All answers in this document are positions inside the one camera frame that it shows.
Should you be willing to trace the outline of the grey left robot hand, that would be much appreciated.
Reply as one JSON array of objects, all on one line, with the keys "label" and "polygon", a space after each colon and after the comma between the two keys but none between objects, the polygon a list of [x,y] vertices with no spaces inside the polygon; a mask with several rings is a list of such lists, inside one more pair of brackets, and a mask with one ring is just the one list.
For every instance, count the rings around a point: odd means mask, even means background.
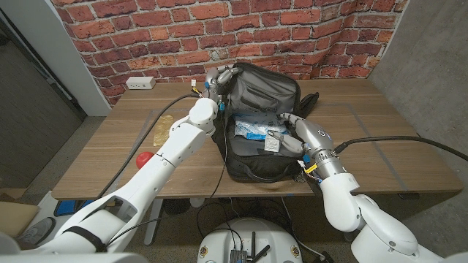
[{"label": "grey left robot hand", "polygon": [[212,99],[218,103],[222,99],[222,96],[228,93],[225,85],[234,75],[242,71],[242,68],[234,67],[233,65],[209,69],[205,78],[205,88],[202,92],[202,97]]}]

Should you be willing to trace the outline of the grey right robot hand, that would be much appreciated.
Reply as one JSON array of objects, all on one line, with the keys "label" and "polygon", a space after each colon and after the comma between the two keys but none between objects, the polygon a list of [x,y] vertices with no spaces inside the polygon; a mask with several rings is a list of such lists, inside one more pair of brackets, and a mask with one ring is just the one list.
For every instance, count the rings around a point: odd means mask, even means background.
[{"label": "grey right robot hand", "polygon": [[268,135],[280,141],[288,151],[297,154],[309,153],[314,159],[316,153],[322,150],[332,150],[333,140],[320,125],[291,113],[282,113],[279,117],[290,122],[295,133],[303,140],[301,142],[288,134],[268,130]]}]

